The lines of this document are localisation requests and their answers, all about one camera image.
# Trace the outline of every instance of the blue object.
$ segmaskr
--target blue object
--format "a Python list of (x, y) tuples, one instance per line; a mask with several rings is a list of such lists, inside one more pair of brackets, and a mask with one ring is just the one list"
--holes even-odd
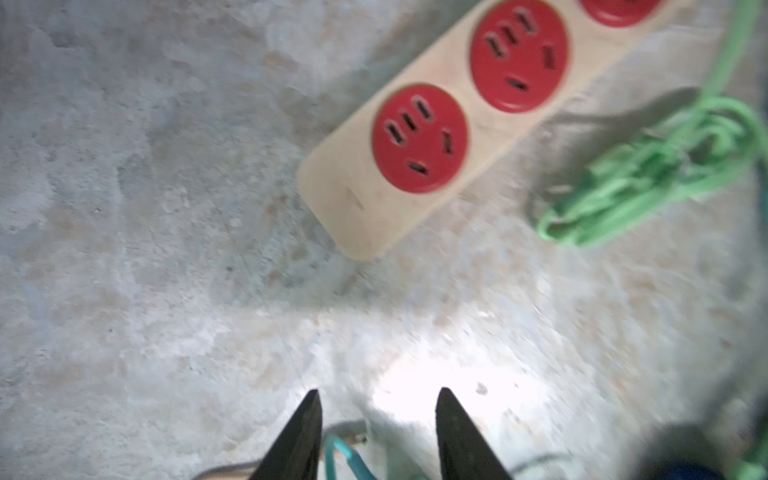
[(355, 474), (357, 480), (376, 480), (366, 463), (360, 458), (359, 453), (347, 445), (342, 439), (331, 435), (326, 439), (326, 478), (327, 480), (336, 480), (336, 463), (333, 460), (333, 453), (338, 450), (346, 458), (346, 464)]
[(656, 480), (725, 480), (720, 473), (693, 464), (675, 465)]

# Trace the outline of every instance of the beige power strip housing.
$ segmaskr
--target beige power strip housing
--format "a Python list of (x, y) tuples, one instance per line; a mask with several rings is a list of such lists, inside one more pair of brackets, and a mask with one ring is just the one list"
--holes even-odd
[[(609, 28), (589, 16), (578, 0), (546, 1), (564, 21), (571, 51), (563, 81), (538, 109), (508, 114), (487, 104), (475, 88), (469, 68), (470, 43), (478, 23), (500, 3), (484, 0), (305, 159), (298, 173), (299, 192), (342, 253), (354, 260), (372, 260), (383, 254), (645, 35), (694, 3), (666, 0), (638, 25)], [(379, 109), (391, 95), (414, 84), (432, 84), (447, 91), (461, 105), (469, 125), (470, 144), (461, 171), (430, 194), (409, 194), (392, 186), (379, 172), (371, 146)]]

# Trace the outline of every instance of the blue wire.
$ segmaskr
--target blue wire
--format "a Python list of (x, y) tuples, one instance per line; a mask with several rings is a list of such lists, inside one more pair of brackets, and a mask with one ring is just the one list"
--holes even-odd
[(355, 474), (357, 480), (376, 480), (366, 463), (360, 458), (355, 450), (347, 445), (342, 439), (331, 435), (326, 439), (326, 479), (336, 480), (336, 463), (333, 460), (333, 453), (338, 450), (346, 458), (346, 464)]

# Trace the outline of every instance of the concrete floor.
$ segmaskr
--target concrete floor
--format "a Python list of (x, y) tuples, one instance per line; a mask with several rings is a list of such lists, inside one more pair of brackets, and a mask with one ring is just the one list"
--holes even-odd
[[(743, 451), (768, 392), (756, 177), (589, 250), (525, 219), (701, 83), (730, 2), (650, 36), (374, 263), (296, 194), (313, 146), (474, 3), (0, 2), (2, 480), (259, 458), (314, 387), (326, 425), (365, 419), (432, 478), (443, 385), (509, 468), (569, 452), (569, 480), (630, 478), (689, 424), (709, 460)], [(754, 104), (760, 21), (730, 89)]]

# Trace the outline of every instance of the coiled green cable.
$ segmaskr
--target coiled green cable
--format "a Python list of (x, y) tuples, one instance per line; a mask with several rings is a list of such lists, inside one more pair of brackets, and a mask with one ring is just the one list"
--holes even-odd
[(696, 102), (599, 157), (574, 191), (541, 216), (536, 225), (541, 238), (600, 243), (665, 204), (725, 187), (760, 158), (768, 168), (768, 131), (760, 116), (742, 101), (720, 95), (762, 4), (739, 2), (725, 48)]

